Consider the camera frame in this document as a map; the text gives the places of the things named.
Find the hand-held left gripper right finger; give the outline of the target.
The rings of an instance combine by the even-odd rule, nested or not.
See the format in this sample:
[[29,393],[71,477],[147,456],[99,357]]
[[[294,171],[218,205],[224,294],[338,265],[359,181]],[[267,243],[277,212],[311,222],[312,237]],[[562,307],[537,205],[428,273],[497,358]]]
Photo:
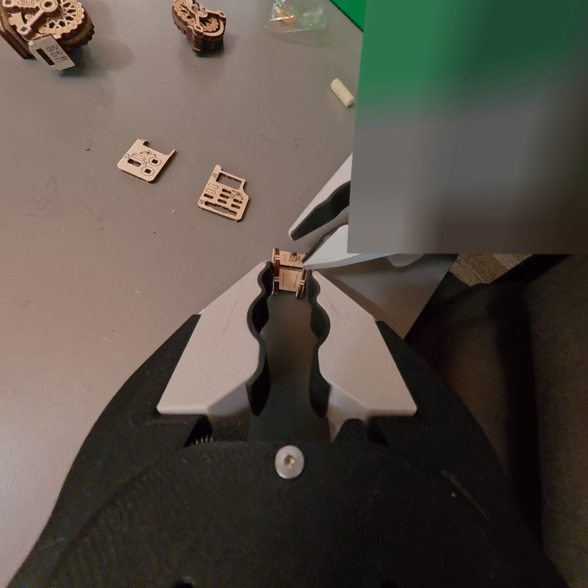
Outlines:
[[327,418],[330,439],[347,420],[414,416],[415,401],[374,317],[319,273],[309,276],[307,291],[318,338],[310,399]]

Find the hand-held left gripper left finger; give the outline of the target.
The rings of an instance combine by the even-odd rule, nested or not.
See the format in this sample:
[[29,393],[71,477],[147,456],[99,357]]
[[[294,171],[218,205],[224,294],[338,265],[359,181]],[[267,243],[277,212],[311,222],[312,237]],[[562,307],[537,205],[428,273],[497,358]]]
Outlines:
[[261,331],[273,265],[261,262],[198,315],[161,396],[162,415],[205,415],[214,420],[263,410],[270,392]]

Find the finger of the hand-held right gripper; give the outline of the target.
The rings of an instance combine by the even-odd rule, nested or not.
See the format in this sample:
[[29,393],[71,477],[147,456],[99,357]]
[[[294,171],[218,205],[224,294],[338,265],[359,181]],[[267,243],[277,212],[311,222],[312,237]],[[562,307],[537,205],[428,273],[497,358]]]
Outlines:
[[320,189],[289,228],[290,239],[297,241],[304,236],[322,229],[334,221],[350,203],[350,181],[352,154]]
[[304,267],[309,270],[330,269],[387,258],[394,267],[401,268],[424,256],[424,254],[349,254],[348,232],[348,224],[342,224],[330,231],[305,256]]

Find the small wooden box part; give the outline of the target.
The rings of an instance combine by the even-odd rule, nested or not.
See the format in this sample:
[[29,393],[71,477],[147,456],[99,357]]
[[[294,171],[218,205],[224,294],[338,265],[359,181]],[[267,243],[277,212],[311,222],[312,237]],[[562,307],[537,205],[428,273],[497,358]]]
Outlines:
[[273,287],[272,294],[280,290],[294,292],[300,298],[305,290],[307,270],[304,267],[305,254],[285,252],[277,247],[272,251]]

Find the grey desk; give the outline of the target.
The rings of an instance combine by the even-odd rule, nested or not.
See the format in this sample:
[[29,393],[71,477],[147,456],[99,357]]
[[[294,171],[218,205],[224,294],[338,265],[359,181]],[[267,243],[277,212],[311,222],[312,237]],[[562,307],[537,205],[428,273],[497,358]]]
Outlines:
[[[279,33],[271,1],[208,1],[224,51],[197,56],[171,1],[83,1],[95,34],[55,72],[1,41],[1,587],[47,523],[93,424],[129,376],[277,246],[352,151],[362,32]],[[153,183],[137,139],[176,151]],[[198,208],[216,165],[240,222]]]

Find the small white cylinder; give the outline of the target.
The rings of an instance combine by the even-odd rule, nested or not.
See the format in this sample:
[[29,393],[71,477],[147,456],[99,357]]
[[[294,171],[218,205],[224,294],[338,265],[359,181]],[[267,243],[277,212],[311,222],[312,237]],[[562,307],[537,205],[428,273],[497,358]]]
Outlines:
[[352,107],[355,104],[355,97],[353,93],[350,92],[350,90],[339,78],[335,78],[331,82],[330,89],[344,107]]

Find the flat wooden piece with slots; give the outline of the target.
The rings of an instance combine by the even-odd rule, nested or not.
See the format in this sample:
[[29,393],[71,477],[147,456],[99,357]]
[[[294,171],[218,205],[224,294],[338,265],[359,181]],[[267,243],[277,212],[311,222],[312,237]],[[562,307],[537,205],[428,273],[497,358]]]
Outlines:
[[198,208],[240,222],[249,203],[246,180],[216,165],[198,199]]

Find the person's dark clothing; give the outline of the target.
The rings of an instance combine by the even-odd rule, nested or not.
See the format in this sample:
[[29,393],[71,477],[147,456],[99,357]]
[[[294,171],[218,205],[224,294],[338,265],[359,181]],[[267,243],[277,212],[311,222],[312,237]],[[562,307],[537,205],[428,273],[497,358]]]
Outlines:
[[534,254],[488,283],[451,269],[405,339],[480,424],[566,583],[587,587],[587,255]]

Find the clear plastic bag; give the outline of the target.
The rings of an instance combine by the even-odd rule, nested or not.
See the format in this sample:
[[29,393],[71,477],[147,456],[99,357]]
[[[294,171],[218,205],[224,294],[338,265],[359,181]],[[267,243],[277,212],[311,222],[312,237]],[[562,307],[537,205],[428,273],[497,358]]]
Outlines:
[[323,1],[272,1],[270,25],[277,32],[310,32],[326,29]]

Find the green box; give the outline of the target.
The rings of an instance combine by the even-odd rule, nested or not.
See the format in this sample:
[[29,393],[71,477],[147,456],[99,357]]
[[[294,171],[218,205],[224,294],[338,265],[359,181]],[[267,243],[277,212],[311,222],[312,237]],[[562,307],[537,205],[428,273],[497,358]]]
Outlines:
[[348,19],[350,19],[362,32],[366,15],[366,0],[333,0],[331,1]]

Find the small wooden gear model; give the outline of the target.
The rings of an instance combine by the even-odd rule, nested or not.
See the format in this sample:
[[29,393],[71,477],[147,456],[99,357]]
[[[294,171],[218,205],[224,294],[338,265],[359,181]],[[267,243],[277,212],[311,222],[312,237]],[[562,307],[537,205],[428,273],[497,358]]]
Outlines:
[[227,17],[198,1],[173,1],[172,18],[196,53],[222,48]]

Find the flat wooden piece round holes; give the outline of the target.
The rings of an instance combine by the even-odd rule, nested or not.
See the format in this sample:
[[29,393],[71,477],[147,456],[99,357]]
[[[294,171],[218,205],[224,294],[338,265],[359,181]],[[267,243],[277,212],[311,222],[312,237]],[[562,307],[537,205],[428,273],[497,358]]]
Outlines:
[[129,176],[146,183],[153,183],[175,154],[175,150],[169,154],[155,151],[148,145],[148,141],[137,139],[119,160],[116,167]]

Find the pale wooden slotted plate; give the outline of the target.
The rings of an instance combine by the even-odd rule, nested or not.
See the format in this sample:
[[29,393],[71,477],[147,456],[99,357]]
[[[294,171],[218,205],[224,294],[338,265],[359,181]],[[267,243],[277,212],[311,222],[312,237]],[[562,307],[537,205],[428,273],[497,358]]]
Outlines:
[[69,55],[51,35],[29,41],[28,48],[39,62],[45,62],[53,70],[63,71],[75,66]]

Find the large wooden gear model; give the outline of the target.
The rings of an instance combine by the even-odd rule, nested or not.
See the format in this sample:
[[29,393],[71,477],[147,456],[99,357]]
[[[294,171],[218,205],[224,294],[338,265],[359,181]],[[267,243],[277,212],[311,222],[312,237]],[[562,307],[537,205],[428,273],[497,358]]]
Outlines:
[[22,58],[29,43],[53,36],[66,53],[88,44],[93,22],[79,1],[1,1],[1,37]]

